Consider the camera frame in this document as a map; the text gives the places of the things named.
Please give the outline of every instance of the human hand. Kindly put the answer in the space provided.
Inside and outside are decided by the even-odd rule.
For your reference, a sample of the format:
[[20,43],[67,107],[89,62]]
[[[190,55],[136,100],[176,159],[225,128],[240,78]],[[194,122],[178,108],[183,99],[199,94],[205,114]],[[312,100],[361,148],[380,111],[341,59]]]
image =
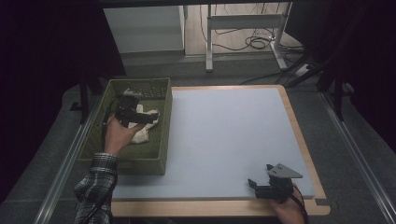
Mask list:
[[[293,195],[300,202],[303,201],[303,198],[297,189],[294,190]],[[285,202],[267,199],[267,202],[274,209],[277,217],[283,224],[304,224],[304,217],[301,208],[292,198],[288,198]]]
[[123,127],[112,115],[107,121],[105,152],[119,156],[124,147],[131,143],[134,135],[142,130],[146,124],[136,124],[133,128]]

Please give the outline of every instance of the cable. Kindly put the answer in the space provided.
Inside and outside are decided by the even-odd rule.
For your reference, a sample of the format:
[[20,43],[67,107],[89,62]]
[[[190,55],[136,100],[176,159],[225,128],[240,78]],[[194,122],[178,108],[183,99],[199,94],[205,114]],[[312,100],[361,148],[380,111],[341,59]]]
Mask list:
[[288,69],[286,69],[286,70],[284,70],[284,71],[277,72],[277,73],[273,73],[273,74],[269,74],[269,75],[265,75],[265,76],[262,76],[262,77],[254,77],[254,78],[252,78],[252,79],[248,79],[248,80],[246,80],[246,81],[243,81],[243,82],[239,83],[239,85],[245,85],[245,84],[247,84],[247,83],[249,83],[249,82],[251,82],[251,81],[255,81],[255,80],[262,79],[262,78],[266,78],[266,77],[272,77],[272,76],[280,75],[279,78],[275,81],[275,84],[277,84],[277,83],[279,82],[279,80],[280,80],[286,73],[288,73],[289,71],[291,71],[292,69],[294,69],[295,67],[297,67],[299,64],[301,64],[301,63],[306,59],[307,56],[308,56],[307,54],[303,55],[303,57],[301,57],[296,63],[292,64]]
[[227,12],[227,15],[230,15],[230,13],[228,13],[228,11],[227,11],[227,8],[225,8],[225,4],[223,6],[224,6],[225,12]]
[[290,54],[295,54],[295,53],[285,53],[285,57],[284,57],[285,60],[290,62],[290,63],[296,63],[297,61],[292,61],[291,59],[288,58],[288,55],[290,55]]
[[308,218],[308,214],[306,213],[306,209],[305,209],[305,202],[304,202],[304,198],[303,198],[303,194],[300,192],[299,189],[297,189],[297,191],[300,193],[301,199],[302,201],[300,202],[300,200],[298,200],[294,195],[290,195],[290,197],[298,204],[298,206],[301,209],[301,213],[303,214],[303,218],[304,218],[304,223],[308,224],[309,223],[309,218]]
[[262,14],[267,13],[268,5],[269,5],[269,3],[264,3],[264,4],[262,5]]
[[[205,33],[204,33],[204,26],[203,26],[203,22],[202,22],[202,6],[200,6],[199,9],[200,9],[201,32],[202,32],[202,35],[203,35],[203,37],[204,37],[205,42],[207,43],[207,39],[206,39],[206,36],[205,36]],[[215,5],[215,15],[216,15],[216,13],[217,13],[217,5]],[[233,29],[233,30],[231,30],[231,31],[226,31],[226,32],[223,32],[223,33],[218,33],[217,30],[215,30],[215,32],[216,32],[216,34],[218,34],[218,35],[224,35],[224,34],[228,34],[228,33],[235,32],[235,31],[239,31],[239,30],[241,30],[241,29]],[[268,29],[263,29],[263,30],[266,30],[266,31],[269,32],[271,35],[274,35],[274,33],[271,32],[271,31],[268,30]],[[223,46],[223,45],[219,45],[219,44],[212,44],[212,46],[217,46],[217,47],[221,47],[221,48],[228,49],[228,50],[232,50],[232,51],[238,51],[238,50],[242,50],[242,49],[247,49],[247,48],[249,48],[249,47],[251,47],[251,48],[253,48],[253,49],[257,49],[257,50],[265,49],[265,48],[268,47],[268,45],[270,44],[271,39],[266,38],[266,37],[257,36],[257,35],[258,35],[258,31],[260,31],[260,29],[254,29],[254,30],[253,30],[252,35],[249,36],[249,37],[247,37],[247,38],[245,39],[245,44],[246,44],[246,45],[245,45],[244,47],[242,47],[241,49],[231,49],[231,48],[225,47],[225,46]]]
[[86,224],[90,221],[90,219],[96,214],[97,211],[99,211],[99,209],[102,207],[102,205],[105,203],[105,201],[107,200],[107,197],[109,197],[111,195],[111,193],[113,192],[114,188],[117,185],[117,178],[116,180],[111,184],[110,188],[108,189],[108,192],[99,200],[98,203],[96,203],[93,207],[93,209],[91,210],[91,212],[84,218],[84,220],[82,221],[83,224]]
[[118,98],[120,98],[120,97],[116,96],[116,97],[114,97],[111,100],[110,105],[108,106],[108,108],[106,110],[105,116],[103,117],[103,122],[102,122],[102,148],[105,148],[107,121],[108,121],[108,118],[110,116],[111,107],[113,106],[114,102]]
[[303,53],[303,52],[305,52],[304,46],[293,47],[293,46],[285,46],[285,45],[279,44],[279,48],[283,49],[284,51],[294,52],[294,53]]
[[259,4],[258,3],[256,3],[256,6],[254,6],[254,8],[258,8],[258,6],[259,6]]
[[279,10],[280,3],[277,3],[276,13]]

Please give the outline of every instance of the power strip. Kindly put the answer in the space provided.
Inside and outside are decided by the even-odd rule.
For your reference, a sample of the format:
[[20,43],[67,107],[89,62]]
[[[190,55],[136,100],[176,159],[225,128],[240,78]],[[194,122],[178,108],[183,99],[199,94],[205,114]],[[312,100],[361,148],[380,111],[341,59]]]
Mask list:
[[297,72],[295,73],[295,75],[296,75],[297,77],[300,77],[300,76],[302,76],[303,74],[305,74],[306,72],[308,72],[309,69],[311,69],[311,68],[312,68],[312,65],[306,63],[306,64],[304,64],[299,70],[297,70]]

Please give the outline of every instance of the wooden border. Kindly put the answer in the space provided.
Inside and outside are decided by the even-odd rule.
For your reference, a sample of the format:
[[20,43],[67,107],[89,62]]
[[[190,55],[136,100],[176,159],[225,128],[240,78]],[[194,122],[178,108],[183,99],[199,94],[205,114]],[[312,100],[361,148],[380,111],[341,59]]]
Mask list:
[[[288,113],[291,126],[312,179],[316,196],[305,199],[305,208],[309,216],[330,214],[329,205],[317,205],[316,199],[326,200],[323,187],[318,178],[297,118],[292,110],[289,97],[280,85],[254,86],[199,86],[173,87],[172,91],[191,90],[241,90],[257,88],[277,88]],[[170,202],[112,202],[114,217],[271,217],[275,213],[265,200],[227,200],[227,201],[170,201]]]

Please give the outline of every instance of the gray floor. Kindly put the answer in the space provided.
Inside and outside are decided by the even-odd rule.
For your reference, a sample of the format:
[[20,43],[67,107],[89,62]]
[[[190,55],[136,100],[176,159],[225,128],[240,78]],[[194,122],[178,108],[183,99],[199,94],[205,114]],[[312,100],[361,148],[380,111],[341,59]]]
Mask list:
[[[217,55],[213,73],[205,72],[205,58],[181,55],[123,55],[128,77],[170,77],[173,86],[283,84],[290,74],[281,77],[271,53]],[[294,113],[329,199],[332,211],[325,217],[310,217],[311,223],[389,223],[367,187],[341,134],[335,128],[326,105],[316,91],[318,77],[312,77],[287,89]],[[78,101],[75,87],[64,94],[64,106],[35,158],[1,204],[0,223],[32,223],[46,197],[50,184],[78,130],[80,114],[70,111]],[[344,98],[345,125],[361,153],[393,203],[396,200],[396,155],[360,116],[347,97]],[[57,201],[49,223],[71,223],[76,214],[73,187],[87,170],[76,163]],[[173,218],[176,223],[265,223],[265,218]],[[117,223],[127,223],[125,219]]]

